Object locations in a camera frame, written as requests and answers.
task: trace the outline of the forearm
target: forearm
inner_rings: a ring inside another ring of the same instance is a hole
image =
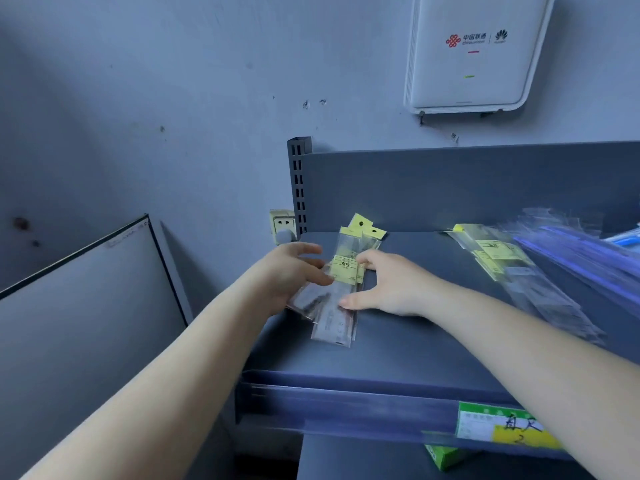
[[[429,286],[423,314],[468,348],[581,464],[599,478],[636,474],[640,434],[630,425],[640,420],[640,367],[494,298],[442,281]]]
[[[267,316],[237,285],[30,470],[30,479],[182,478]]]

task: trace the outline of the person's left hand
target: person's left hand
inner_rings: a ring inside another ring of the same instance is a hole
[[[251,266],[238,283],[251,288],[251,293],[263,300],[269,316],[284,310],[287,302],[306,282],[330,285],[333,278],[322,272],[324,261],[300,257],[300,254],[320,254],[322,247],[308,242],[281,244]]]

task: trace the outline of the electrical outlet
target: electrical outlet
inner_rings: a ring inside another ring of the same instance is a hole
[[[271,221],[271,234],[276,245],[276,234],[284,229],[292,231],[293,235],[298,238],[296,231],[296,214],[293,210],[270,210],[269,220]]]

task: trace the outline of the whiteboard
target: whiteboard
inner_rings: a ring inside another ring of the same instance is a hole
[[[3,479],[25,473],[185,329],[190,312],[158,230],[141,217],[0,292]]]

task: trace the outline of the green box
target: green box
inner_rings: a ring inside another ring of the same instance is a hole
[[[444,472],[461,461],[480,453],[475,450],[464,450],[462,448],[450,448],[446,446],[425,445],[424,447],[427,448],[427,451],[431,455],[436,467],[441,472]]]

